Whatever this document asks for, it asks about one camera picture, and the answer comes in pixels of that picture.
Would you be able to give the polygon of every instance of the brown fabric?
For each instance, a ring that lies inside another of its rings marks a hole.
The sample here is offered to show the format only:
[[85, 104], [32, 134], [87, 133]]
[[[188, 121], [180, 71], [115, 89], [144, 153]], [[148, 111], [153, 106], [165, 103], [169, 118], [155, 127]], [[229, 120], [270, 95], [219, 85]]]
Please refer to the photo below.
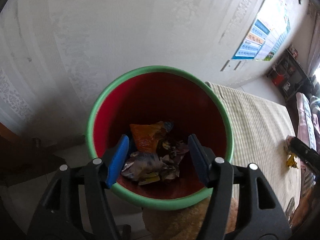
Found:
[[[194, 206], [175, 211], [144, 208], [143, 221], [153, 240], [193, 240], [202, 226], [209, 201], [207, 198]], [[237, 213], [238, 201], [232, 198], [226, 233], [235, 230]]]
[[295, 232], [306, 220], [310, 213], [315, 210], [320, 203], [320, 184], [316, 183], [312, 188], [307, 189], [306, 194], [300, 199], [299, 206], [294, 211], [290, 221], [292, 231]]

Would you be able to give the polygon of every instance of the pillow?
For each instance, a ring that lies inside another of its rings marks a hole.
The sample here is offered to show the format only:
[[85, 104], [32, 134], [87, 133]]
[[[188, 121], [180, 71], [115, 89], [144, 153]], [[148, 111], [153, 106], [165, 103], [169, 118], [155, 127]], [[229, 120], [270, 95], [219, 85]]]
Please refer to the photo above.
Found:
[[320, 128], [319, 128], [318, 116], [316, 114], [312, 114], [312, 123], [313, 123], [313, 129], [315, 132], [317, 152], [318, 154], [320, 154]]
[[[299, 126], [298, 126], [298, 139], [308, 145], [310, 148], [317, 150], [316, 148], [316, 137], [311, 119], [311, 110], [309, 101], [306, 96], [300, 92], [296, 94], [297, 98], [297, 109], [299, 113]], [[301, 164], [301, 194], [303, 197], [307, 190], [315, 184], [315, 176], [305, 166], [303, 162]]]
[[300, 92], [296, 94], [299, 113], [298, 139], [316, 150], [316, 138], [311, 119], [311, 110], [306, 96]]
[[312, 96], [310, 98], [310, 109], [313, 114], [318, 116], [318, 120], [320, 119], [320, 98]]

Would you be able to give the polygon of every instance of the green rim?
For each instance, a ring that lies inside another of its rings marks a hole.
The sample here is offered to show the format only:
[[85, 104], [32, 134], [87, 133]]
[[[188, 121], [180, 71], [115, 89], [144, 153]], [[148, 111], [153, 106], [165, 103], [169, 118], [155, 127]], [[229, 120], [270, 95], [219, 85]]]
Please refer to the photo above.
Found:
[[[180, 70], [173, 67], [168, 66], [146, 66], [141, 67], [135, 70], [132, 70], [130, 72], [127, 72], [123, 74], [122, 76], [118, 77], [116, 80], [110, 83], [103, 92], [99, 95], [98, 99], [93, 105], [93, 108], [91, 110], [89, 121], [87, 125], [87, 133], [86, 133], [86, 141], [87, 146], [89, 148], [89, 156], [91, 158], [97, 158], [97, 153], [94, 148], [93, 143], [93, 126], [94, 126], [94, 120], [96, 118], [96, 114], [105, 100], [105, 98], [120, 84], [127, 81], [130, 78], [146, 74], [146, 73], [152, 73], [152, 72], [165, 72], [165, 73], [171, 73], [174, 75], [178, 75], [181, 77], [184, 77], [197, 86], [199, 86], [202, 90], [206, 92], [206, 94], [212, 99], [212, 101], [217, 106], [224, 126], [226, 130], [226, 136], [227, 136], [227, 150], [226, 150], [226, 156], [225, 159], [230, 162], [232, 160], [233, 156], [233, 134], [232, 129], [230, 125], [230, 121], [228, 118], [228, 114], [224, 109], [224, 106], [220, 102], [220, 100], [217, 98], [217, 96], [213, 93], [213, 91], [204, 84], [201, 80], [196, 78], [195, 76], [191, 75], [190, 73]], [[117, 196], [120, 198], [125, 199], [126, 201], [141, 207], [147, 207], [151, 209], [158, 209], [158, 210], [176, 210], [176, 209], [182, 209], [189, 206], [192, 206], [201, 200], [205, 199], [212, 193], [212, 189], [204, 188], [199, 190], [196, 193], [193, 193], [192, 195], [183, 197], [183, 198], [177, 198], [177, 199], [168, 199], [168, 200], [162, 200], [162, 199], [153, 199], [148, 197], [143, 197], [138, 194], [135, 194], [131, 192], [130, 190], [127, 190], [125, 187], [122, 187], [119, 183], [115, 183], [112, 188], [112, 192], [114, 192]]]

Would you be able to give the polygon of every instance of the trash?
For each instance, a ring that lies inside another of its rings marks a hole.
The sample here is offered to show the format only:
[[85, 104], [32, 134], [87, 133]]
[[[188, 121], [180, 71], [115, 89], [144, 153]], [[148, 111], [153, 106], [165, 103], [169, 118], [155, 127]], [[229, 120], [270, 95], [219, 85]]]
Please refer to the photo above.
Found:
[[173, 128], [173, 122], [157, 122], [151, 125], [130, 124], [138, 151], [156, 153], [160, 139]]
[[298, 168], [298, 164], [297, 164], [297, 162], [295, 160], [296, 155], [294, 153], [292, 153], [290, 151], [290, 149], [289, 149], [289, 146], [290, 146], [292, 138], [293, 138], [293, 136], [288, 135], [287, 138], [285, 139], [285, 142], [284, 142], [284, 151], [285, 151], [285, 153], [288, 154], [288, 155], [291, 155], [289, 157], [289, 159], [287, 160], [286, 164], [287, 164], [288, 167], [293, 167], [293, 168], [297, 169]]
[[137, 181], [139, 186], [178, 178], [179, 164], [189, 149], [183, 141], [176, 141], [168, 134], [172, 129], [173, 122], [130, 124], [137, 152], [130, 154], [121, 174]]
[[142, 185], [150, 184], [152, 182], [157, 182], [159, 180], [160, 180], [160, 177], [157, 175], [157, 176], [145, 178], [144, 180], [139, 181], [138, 185], [142, 186]]
[[157, 154], [148, 152], [134, 152], [126, 160], [121, 175], [134, 181], [146, 178], [146, 174], [159, 171], [163, 162]]

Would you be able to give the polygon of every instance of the blue gripper pad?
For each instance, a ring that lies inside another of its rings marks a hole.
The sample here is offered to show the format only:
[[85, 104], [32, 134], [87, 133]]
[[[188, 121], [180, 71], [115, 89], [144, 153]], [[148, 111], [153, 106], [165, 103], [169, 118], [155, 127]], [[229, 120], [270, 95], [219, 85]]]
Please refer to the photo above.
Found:
[[115, 147], [105, 151], [102, 159], [108, 167], [108, 177], [105, 181], [107, 188], [111, 188], [116, 183], [127, 158], [128, 149], [129, 138], [123, 134]]
[[207, 187], [210, 181], [209, 170], [215, 154], [210, 148], [203, 147], [195, 134], [189, 136], [188, 147], [198, 178]]

